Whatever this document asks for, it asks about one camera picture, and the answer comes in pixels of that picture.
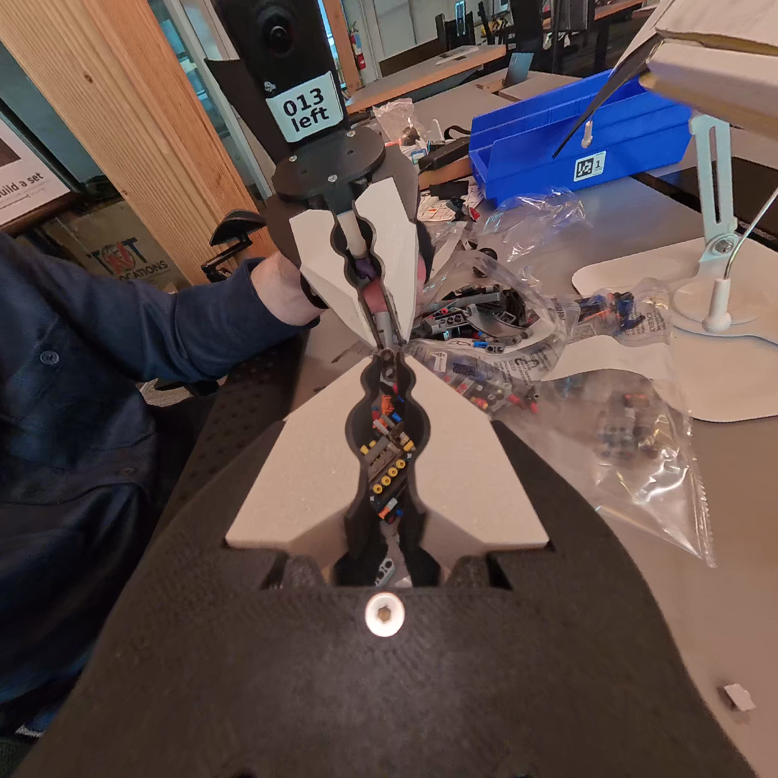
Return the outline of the blue plastic bin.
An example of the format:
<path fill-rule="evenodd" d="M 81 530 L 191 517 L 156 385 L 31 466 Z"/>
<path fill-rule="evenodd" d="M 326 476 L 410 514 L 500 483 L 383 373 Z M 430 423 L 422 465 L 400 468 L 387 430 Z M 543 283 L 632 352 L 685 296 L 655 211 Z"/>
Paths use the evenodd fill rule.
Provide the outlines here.
<path fill-rule="evenodd" d="M 558 151 L 609 72 L 510 103 L 472 121 L 469 158 L 485 197 L 571 191 L 631 177 L 679 162 L 691 133 L 691 107 L 645 90 L 637 79 L 622 85 L 593 115 L 591 143 L 582 124 Z"/>

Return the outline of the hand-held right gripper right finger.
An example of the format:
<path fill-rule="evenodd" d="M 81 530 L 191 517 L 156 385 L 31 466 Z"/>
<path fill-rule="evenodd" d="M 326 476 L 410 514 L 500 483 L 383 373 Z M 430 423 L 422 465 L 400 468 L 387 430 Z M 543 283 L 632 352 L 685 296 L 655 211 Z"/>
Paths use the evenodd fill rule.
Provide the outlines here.
<path fill-rule="evenodd" d="M 410 585 L 437 585 L 464 557 L 540 550 L 549 535 L 490 417 L 411 356 L 398 356 L 413 443 L 399 545 Z"/>

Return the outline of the clear bags of parts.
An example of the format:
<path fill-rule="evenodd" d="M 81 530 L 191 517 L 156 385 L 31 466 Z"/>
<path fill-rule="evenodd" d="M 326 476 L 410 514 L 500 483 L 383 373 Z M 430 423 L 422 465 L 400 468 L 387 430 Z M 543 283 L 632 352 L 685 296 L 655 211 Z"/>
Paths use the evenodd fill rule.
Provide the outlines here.
<path fill-rule="evenodd" d="M 485 412 L 525 442 L 605 519 L 645 530 L 716 567 L 692 424 L 663 340 L 593 336 L 492 358 L 465 342 L 409 353 L 452 387 L 490 380 L 514 399 Z"/>

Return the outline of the person's left hand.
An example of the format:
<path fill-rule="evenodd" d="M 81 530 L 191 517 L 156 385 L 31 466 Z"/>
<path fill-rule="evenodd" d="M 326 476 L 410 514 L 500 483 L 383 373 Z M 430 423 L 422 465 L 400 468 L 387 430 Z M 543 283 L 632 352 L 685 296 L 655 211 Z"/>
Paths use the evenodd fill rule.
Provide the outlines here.
<path fill-rule="evenodd" d="M 301 279 L 298 268 L 278 250 L 250 272 L 251 284 L 269 313 L 295 327 L 311 324 L 324 311 L 304 291 Z"/>

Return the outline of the white sticker sheet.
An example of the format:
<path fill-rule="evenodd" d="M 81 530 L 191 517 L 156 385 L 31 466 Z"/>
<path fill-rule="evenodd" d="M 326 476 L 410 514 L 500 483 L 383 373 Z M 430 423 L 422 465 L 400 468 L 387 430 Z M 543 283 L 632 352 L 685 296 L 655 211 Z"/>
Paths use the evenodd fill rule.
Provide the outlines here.
<path fill-rule="evenodd" d="M 463 199 L 442 200 L 429 192 L 423 192 L 417 210 L 420 222 L 456 222 L 478 220 L 479 207 L 483 197 L 479 190 L 473 190 Z"/>

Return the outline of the person's left forearm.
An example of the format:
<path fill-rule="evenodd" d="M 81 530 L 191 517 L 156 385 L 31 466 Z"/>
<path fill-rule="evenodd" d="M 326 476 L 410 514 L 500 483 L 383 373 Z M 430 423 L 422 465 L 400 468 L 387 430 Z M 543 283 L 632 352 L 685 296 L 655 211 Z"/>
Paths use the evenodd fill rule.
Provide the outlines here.
<path fill-rule="evenodd" d="M 186 383 L 220 378 L 297 334 L 299 326 L 287 321 L 287 265 L 275 253 L 245 261 L 226 281 L 172 295 L 125 284 L 135 295 L 132 318 L 139 330 L 133 377 Z"/>

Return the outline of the pile of lego pieces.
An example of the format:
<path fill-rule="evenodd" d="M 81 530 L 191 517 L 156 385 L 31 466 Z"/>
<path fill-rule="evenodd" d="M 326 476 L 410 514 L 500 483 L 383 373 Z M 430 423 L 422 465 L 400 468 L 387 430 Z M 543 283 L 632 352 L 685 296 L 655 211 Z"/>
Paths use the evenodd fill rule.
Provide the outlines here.
<path fill-rule="evenodd" d="M 400 394 L 398 394 L 397 384 L 394 384 L 394 387 L 392 389 L 382 387 L 371 404 L 370 413 L 369 413 L 370 415 L 369 421 L 371 422 L 371 424 L 369 429 L 363 435 L 363 440 L 359 444 L 359 447 L 363 442 L 366 442 L 368 440 L 368 437 L 372 434 L 376 419 L 386 420 L 387 425 L 389 427 L 393 427 L 399 422 L 403 422 L 404 424 L 404 406 L 405 406 L 404 399 L 402 396 L 400 396 Z M 408 464 L 408 473 L 410 471 L 409 470 L 410 464 L 414 461 L 414 459 L 415 459 L 415 453 L 413 454 L 413 458 Z M 413 584 L 410 572 L 408 571 L 408 568 L 404 560 L 403 552 L 400 548 L 400 529 L 401 529 L 402 519 L 406 513 L 406 506 L 405 506 L 406 496 L 407 496 L 407 487 L 404 495 L 404 514 L 399 520 L 395 521 L 393 524 L 387 524 L 377 516 L 379 520 L 379 528 L 382 531 L 382 534 L 384 535 L 384 540 L 387 545 L 387 551 L 385 557 L 390 556 L 394 560 L 394 564 L 395 564 L 394 576 L 389 580 L 384 580 L 380 582 L 380 585 L 377 586 L 378 588 L 410 588 L 412 587 Z"/>

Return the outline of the black power adapter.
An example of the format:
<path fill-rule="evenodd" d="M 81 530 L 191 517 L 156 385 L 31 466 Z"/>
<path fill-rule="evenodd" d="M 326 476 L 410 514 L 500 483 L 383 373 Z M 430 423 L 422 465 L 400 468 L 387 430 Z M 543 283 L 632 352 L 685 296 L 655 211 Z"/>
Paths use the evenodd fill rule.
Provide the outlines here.
<path fill-rule="evenodd" d="M 450 142 L 439 145 L 421 157 L 418 162 L 420 173 L 441 170 L 444 167 L 462 159 L 469 160 L 468 135 L 462 135 Z"/>

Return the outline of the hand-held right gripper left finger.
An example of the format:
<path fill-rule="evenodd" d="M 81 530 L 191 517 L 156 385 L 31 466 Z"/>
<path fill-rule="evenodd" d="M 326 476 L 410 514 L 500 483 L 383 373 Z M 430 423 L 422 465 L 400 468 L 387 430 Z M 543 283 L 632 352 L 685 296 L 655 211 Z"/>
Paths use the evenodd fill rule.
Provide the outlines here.
<path fill-rule="evenodd" d="M 348 549 L 344 517 L 357 495 L 360 460 L 345 426 L 364 399 L 365 357 L 291 412 L 237 511 L 225 540 L 233 549 L 269 549 L 314 559 L 325 581 Z"/>

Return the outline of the partly built lego engine block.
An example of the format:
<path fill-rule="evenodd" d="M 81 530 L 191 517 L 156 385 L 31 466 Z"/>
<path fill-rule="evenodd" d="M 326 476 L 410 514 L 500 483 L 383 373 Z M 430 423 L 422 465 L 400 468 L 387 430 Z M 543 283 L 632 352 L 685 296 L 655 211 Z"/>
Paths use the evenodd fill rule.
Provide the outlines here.
<path fill-rule="evenodd" d="M 376 419 L 372 434 L 359 446 L 367 473 L 368 501 L 376 515 L 393 524 L 404 514 L 408 464 L 415 453 L 403 422 L 393 427 Z"/>

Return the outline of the clear bag of dark parts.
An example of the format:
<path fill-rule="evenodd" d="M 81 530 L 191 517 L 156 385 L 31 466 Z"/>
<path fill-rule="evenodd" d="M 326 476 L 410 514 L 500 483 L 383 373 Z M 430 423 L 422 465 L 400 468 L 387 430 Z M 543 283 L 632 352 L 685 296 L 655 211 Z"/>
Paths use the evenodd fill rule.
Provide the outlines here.
<path fill-rule="evenodd" d="M 578 316 L 572 297 L 548 296 L 523 269 L 458 250 L 423 288 L 412 339 L 516 376 L 543 376 L 569 345 Z"/>

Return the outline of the black office chair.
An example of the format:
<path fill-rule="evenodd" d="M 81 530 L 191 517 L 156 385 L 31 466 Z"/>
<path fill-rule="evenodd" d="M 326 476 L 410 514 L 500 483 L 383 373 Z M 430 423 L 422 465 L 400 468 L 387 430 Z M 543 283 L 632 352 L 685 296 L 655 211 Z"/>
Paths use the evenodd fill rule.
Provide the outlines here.
<path fill-rule="evenodd" d="M 259 107 L 256 84 L 242 60 L 208 59 L 205 62 L 222 94 L 231 106 L 238 109 L 239 115 L 243 115 L 242 109 L 253 110 Z M 231 275 L 231 271 L 223 270 L 222 266 L 244 250 L 251 248 L 252 235 L 266 226 L 267 220 L 262 213 L 246 209 L 234 209 L 228 212 L 210 238 L 212 248 L 224 245 L 227 248 L 201 266 L 206 279 L 210 283 L 226 280 Z"/>

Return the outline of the wooden partition panel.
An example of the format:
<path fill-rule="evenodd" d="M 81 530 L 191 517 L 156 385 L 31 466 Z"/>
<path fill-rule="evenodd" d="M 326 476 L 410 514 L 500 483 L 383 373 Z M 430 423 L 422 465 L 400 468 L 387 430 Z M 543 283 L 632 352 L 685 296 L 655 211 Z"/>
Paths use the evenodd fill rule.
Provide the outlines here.
<path fill-rule="evenodd" d="M 2 43 L 192 285 L 256 205 L 148 2 L 3 1 Z"/>

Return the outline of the white fiducial marker board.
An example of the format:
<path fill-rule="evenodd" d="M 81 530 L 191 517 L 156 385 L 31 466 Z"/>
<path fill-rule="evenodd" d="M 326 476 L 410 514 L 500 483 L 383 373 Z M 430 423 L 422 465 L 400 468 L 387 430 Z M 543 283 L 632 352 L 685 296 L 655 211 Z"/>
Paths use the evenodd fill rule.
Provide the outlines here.
<path fill-rule="evenodd" d="M 1 118 L 1 228 L 72 192 L 24 137 Z"/>

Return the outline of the wooden table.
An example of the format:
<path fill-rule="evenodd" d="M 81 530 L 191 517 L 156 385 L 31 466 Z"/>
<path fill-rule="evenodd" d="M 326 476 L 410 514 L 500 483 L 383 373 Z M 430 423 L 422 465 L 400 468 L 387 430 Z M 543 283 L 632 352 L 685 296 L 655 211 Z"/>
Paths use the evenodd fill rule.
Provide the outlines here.
<path fill-rule="evenodd" d="M 460 74 L 471 73 L 505 55 L 504 44 L 461 47 L 455 51 L 427 59 L 396 73 L 382 76 L 356 90 L 346 102 L 349 115 L 393 101 L 411 92 L 444 82 Z"/>

